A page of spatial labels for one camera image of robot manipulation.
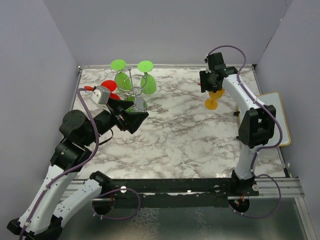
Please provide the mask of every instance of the metal frame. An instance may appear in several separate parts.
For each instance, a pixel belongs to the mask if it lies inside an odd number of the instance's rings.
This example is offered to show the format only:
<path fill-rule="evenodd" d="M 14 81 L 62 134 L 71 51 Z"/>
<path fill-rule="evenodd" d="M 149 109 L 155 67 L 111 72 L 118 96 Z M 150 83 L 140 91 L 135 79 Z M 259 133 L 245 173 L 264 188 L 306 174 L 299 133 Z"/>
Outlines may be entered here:
<path fill-rule="evenodd" d="M 281 189 L 281 197 L 282 198 L 304 198 L 305 193 L 303 191 L 303 188 L 301 186 L 299 178 L 288 178 L 288 177 L 275 177 L 274 178 L 276 182 L 279 184 L 279 187 Z M 80 189 L 84 182 L 87 179 L 76 179 L 73 180 L 66 191 L 64 192 L 61 201 L 65 200 L 67 197 L 72 195 L 74 192 L 76 192 L 78 189 Z M 170 192 L 168 193 L 167 190 L 155 190 L 152 191 L 150 189 L 136 189 L 138 193 L 142 193 L 143 195 L 155 195 L 159 193 L 167 193 L 169 195 L 175 196 L 175 195 L 195 195 L 195 194 L 202 194 L 202 193 L 209 193 L 210 191 L 206 190 L 209 188 L 213 188 L 216 183 L 215 181 L 219 180 L 225 180 L 225 183 L 227 184 L 230 180 L 230 178 L 178 178 L 178 179 L 112 179 L 113 182 L 116 182 L 118 186 L 125 186 L 128 182 L 135 181 L 137 185 L 142 185 L 142 182 L 148 183 L 148 182 L 162 182 L 162 185 L 166 185 L 172 182 L 186 182 L 186 183 L 194 183 L 194 186 L 190 186 L 190 189 L 196 189 L 196 191 L 188 190 L 188 187 L 185 187 L 185 191 L 178 191 L 177 192 Z M 269 178 L 257 178 L 255 179 L 257 190 L 259 192 L 259 195 L 256 196 L 246 196 L 246 199 L 277 199 L 279 198 L 278 188 L 275 185 L 275 183 L 269 179 Z M 219 194 L 220 197 L 223 197 L 223 191 L 221 190 L 221 194 Z M 225 197 L 225 199 L 231 200 L 231 199 L 238 199 L 239 196 L 228 196 Z M 93 201 L 102 201 L 100 198 L 95 198 Z"/>

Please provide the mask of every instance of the bolt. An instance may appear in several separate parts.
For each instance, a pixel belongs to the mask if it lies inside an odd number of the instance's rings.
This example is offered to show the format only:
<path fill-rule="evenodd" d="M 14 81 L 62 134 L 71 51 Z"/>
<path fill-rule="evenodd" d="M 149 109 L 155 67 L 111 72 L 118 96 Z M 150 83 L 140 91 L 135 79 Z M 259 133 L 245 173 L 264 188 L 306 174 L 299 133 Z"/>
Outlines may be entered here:
<path fill-rule="evenodd" d="M 258 192 L 259 191 L 259 186 L 257 184 L 253 184 L 252 185 L 252 190 L 255 191 L 255 192 Z"/>

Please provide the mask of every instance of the marble table surface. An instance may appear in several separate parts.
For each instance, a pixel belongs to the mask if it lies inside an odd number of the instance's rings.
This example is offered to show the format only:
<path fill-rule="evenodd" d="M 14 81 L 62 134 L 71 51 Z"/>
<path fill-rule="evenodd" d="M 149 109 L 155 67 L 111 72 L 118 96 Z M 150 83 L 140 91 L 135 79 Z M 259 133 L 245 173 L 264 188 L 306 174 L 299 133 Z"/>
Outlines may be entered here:
<path fill-rule="evenodd" d="M 156 80 L 157 91 L 143 96 L 149 117 L 133 135 L 114 127 L 113 139 L 100 146 L 77 178 L 88 178 L 95 171 L 123 179 L 230 177 L 241 151 L 241 142 L 236 139 L 239 119 L 233 116 L 237 104 L 225 92 L 217 109 L 208 110 L 204 102 L 209 95 L 201 93 L 198 85 L 200 70 L 203 69 L 153 69 L 150 74 Z M 110 69 L 84 69 L 79 88 L 113 80 L 115 74 Z M 258 95 L 251 67 L 244 68 L 241 76 Z M 91 101 L 89 93 L 83 93 L 83 97 L 93 116 L 102 111 Z M 73 109 L 84 111 L 78 97 Z M 107 132 L 101 141 L 110 136 Z M 285 176 L 277 149 L 261 151 L 255 173 Z"/>

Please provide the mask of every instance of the gray wall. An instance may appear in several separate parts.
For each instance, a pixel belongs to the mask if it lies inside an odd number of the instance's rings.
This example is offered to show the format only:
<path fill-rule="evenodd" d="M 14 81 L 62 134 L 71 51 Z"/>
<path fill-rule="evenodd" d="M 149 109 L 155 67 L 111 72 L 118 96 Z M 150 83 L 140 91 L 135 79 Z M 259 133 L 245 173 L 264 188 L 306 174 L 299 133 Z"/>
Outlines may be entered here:
<path fill-rule="evenodd" d="M 264 92 L 279 91 L 292 143 L 282 148 L 299 176 L 320 238 L 320 1 L 294 0 L 256 69 Z"/>
<path fill-rule="evenodd" d="M 219 45 L 258 63 L 291 0 L 43 0 L 80 65 L 203 64 Z M 242 63 L 232 49 L 229 64 Z"/>
<path fill-rule="evenodd" d="M 0 239 L 35 197 L 61 135 L 77 64 L 41 0 L 0 5 Z"/>

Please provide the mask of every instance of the purple cable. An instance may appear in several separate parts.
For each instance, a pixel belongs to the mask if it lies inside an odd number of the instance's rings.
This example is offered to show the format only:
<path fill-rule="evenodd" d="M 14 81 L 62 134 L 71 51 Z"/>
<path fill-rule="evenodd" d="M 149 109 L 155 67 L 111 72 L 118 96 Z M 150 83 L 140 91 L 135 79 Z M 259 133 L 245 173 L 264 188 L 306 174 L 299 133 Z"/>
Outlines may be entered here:
<path fill-rule="evenodd" d="M 82 92 L 82 91 L 86 91 L 86 89 L 84 89 L 84 88 L 79 88 L 79 89 L 76 91 L 76 94 L 77 94 L 77 96 L 78 96 L 78 98 L 79 98 L 79 100 L 80 100 L 80 102 L 81 102 L 81 104 L 82 104 L 82 106 L 83 106 L 86 114 L 88 115 L 91 124 L 92 124 L 93 131 L 94 131 L 94 136 L 95 136 L 95 148 L 94 148 L 93 152 L 91 153 L 91 155 L 88 157 L 87 160 L 85 160 L 84 162 L 82 162 L 82 163 L 80 163 L 80 164 L 78 164 L 78 165 L 76 165 L 76 166 L 74 166 L 74 167 L 72 167 L 72 168 L 70 168 L 70 169 L 62 172 L 61 174 L 59 174 L 58 176 L 56 176 L 55 178 L 53 178 L 53 179 L 46 185 L 46 188 L 47 188 L 47 189 L 44 190 L 44 191 L 42 191 L 42 193 L 40 194 L 39 198 L 38 198 L 37 201 L 35 202 L 35 204 L 34 204 L 32 210 L 31 210 L 29 216 L 28 216 L 27 219 L 25 220 L 25 223 L 26 223 L 26 224 L 27 224 L 27 223 L 30 223 L 30 220 L 31 220 L 31 218 L 33 217 L 35 211 L 37 210 L 37 207 L 39 206 L 41 200 L 43 199 L 43 197 L 44 197 L 44 195 L 46 194 L 47 190 L 50 189 L 50 187 L 55 183 L 55 181 L 57 181 L 58 179 L 60 179 L 62 176 L 67 175 L 67 174 L 73 172 L 74 170 L 77 170 L 78 168 L 81 168 L 83 165 L 87 164 L 87 163 L 96 155 L 96 153 L 97 153 L 97 151 L 98 151 L 98 148 L 99 148 L 99 133 L 98 133 L 98 129 L 97 129 L 97 126 L 96 126 L 96 123 L 95 123 L 94 118 L 92 117 L 92 115 L 91 115 L 91 113 L 90 113 L 90 111 L 89 111 L 89 109 L 88 109 L 88 107 L 87 107 L 84 99 L 83 99 L 82 96 L 81 96 L 81 93 L 80 93 L 80 92 Z M 26 225 L 24 225 L 24 226 L 22 227 L 21 232 L 20 232 L 19 240 L 22 240 L 22 239 L 23 239 L 23 236 L 24 236 L 24 233 L 25 233 L 26 228 L 27 228 Z"/>
<path fill-rule="evenodd" d="M 238 83 L 240 84 L 240 86 L 242 87 L 242 89 L 244 90 L 244 92 L 247 94 L 247 96 L 248 96 L 255 104 L 257 104 L 259 107 L 261 107 L 261 108 L 271 117 L 271 119 L 274 121 L 274 123 L 277 125 L 277 127 L 278 127 L 278 129 L 279 129 L 279 134 L 280 134 L 279 141 L 278 141 L 276 144 L 271 145 L 271 146 L 262 146 L 262 147 L 259 147 L 259 148 L 255 151 L 255 153 L 254 153 L 254 155 L 253 155 L 253 158 L 252 158 L 252 161 L 251 161 L 251 164 L 250 164 L 250 171 L 251 171 L 251 173 L 252 173 L 252 175 L 253 175 L 254 177 L 260 178 L 260 177 L 262 177 L 262 176 L 265 176 L 265 177 L 271 179 L 271 180 L 275 183 L 275 185 L 276 185 L 276 187 L 277 187 L 277 189 L 278 189 L 278 192 L 279 192 L 279 202 L 278 202 L 277 207 L 276 207 L 272 212 L 270 212 L 270 213 L 268 213 L 268 214 L 266 214 L 266 215 L 262 215 L 262 216 L 248 215 L 248 214 L 244 214 L 244 213 L 238 212 L 238 211 L 236 211 L 235 209 L 233 210 L 236 214 L 241 215 L 241 216 L 245 216 L 245 217 L 247 217 L 247 218 L 251 218 L 251 219 L 264 219 L 264 218 L 270 217 L 271 215 L 273 215 L 274 213 L 276 213 L 276 212 L 279 210 L 280 205 L 281 205 L 281 200 L 282 200 L 281 190 L 280 190 L 280 187 L 279 187 L 278 183 L 276 182 L 276 180 L 275 180 L 273 177 L 269 176 L 268 174 L 260 174 L 260 175 L 256 176 L 255 173 L 254 173 L 254 165 L 255 165 L 255 162 L 256 162 L 256 159 L 257 159 L 257 156 L 258 156 L 258 152 L 259 152 L 261 149 L 272 149 L 272 148 L 277 147 L 277 146 L 282 142 L 282 139 L 283 139 L 282 128 L 281 128 L 281 126 L 280 126 L 280 123 L 279 123 L 279 122 L 277 121 L 277 119 L 272 115 L 272 113 L 271 113 L 263 104 L 261 104 L 261 103 L 259 103 L 258 101 L 256 101 L 255 97 L 252 96 L 252 95 L 250 94 L 250 92 L 247 90 L 247 88 L 242 84 L 243 82 L 242 82 L 241 79 L 240 79 L 240 72 L 241 72 L 241 70 L 244 68 L 244 66 L 246 65 L 246 62 L 247 62 L 246 54 L 245 54 L 240 48 L 238 48 L 238 47 L 236 47 L 236 46 L 232 46 L 232 45 L 222 45 L 222 46 L 218 46 L 218 47 L 214 48 L 213 50 L 211 50 L 211 51 L 208 53 L 208 55 L 210 55 L 210 54 L 213 53 L 215 50 L 220 49 L 220 48 L 233 48 L 233 49 L 238 50 L 238 51 L 242 54 L 242 56 L 243 56 L 243 64 L 241 65 L 241 67 L 239 68 L 239 71 L 238 71 L 237 74 L 236 74 L 236 79 L 237 79 Z"/>
<path fill-rule="evenodd" d="M 118 189 L 115 189 L 115 190 L 112 190 L 112 191 L 108 191 L 106 193 L 103 193 L 99 196 L 97 196 L 97 198 L 101 198 L 101 197 L 104 197 L 106 195 L 109 195 L 109 194 L 113 194 L 113 193 L 116 193 L 116 192 L 120 192 L 121 190 L 128 190 L 128 191 L 131 191 L 133 193 L 135 193 L 135 195 L 137 196 L 138 198 L 138 207 L 136 208 L 135 212 L 133 214 L 131 214 L 130 216 L 124 216 L 124 217 L 112 217 L 112 216 L 105 216 L 105 215 L 99 215 L 96 213 L 96 210 L 95 210 L 95 207 L 94 205 L 92 204 L 92 210 L 94 212 L 94 215 L 93 216 L 99 216 L 101 219 L 110 219 L 110 220 L 127 220 L 127 219 L 130 219 L 132 217 L 134 217 L 140 210 L 140 207 L 141 207 L 141 199 L 140 199 L 140 196 L 139 194 L 131 189 L 131 188 L 118 188 Z"/>

